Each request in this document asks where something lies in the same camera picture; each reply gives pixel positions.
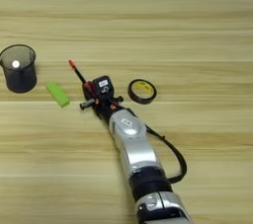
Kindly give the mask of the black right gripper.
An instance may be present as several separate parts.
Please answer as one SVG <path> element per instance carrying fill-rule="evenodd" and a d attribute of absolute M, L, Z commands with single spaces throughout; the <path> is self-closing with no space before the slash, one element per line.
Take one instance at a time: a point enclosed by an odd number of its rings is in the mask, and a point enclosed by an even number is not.
<path fill-rule="evenodd" d="M 92 108 L 96 116 L 102 120 L 109 120 L 114 112 L 119 111 L 122 107 L 120 103 L 124 100 L 122 96 L 118 97 L 99 97 L 95 94 L 94 88 L 90 83 L 82 85 L 83 94 L 86 99 L 79 105 L 80 109 Z"/>

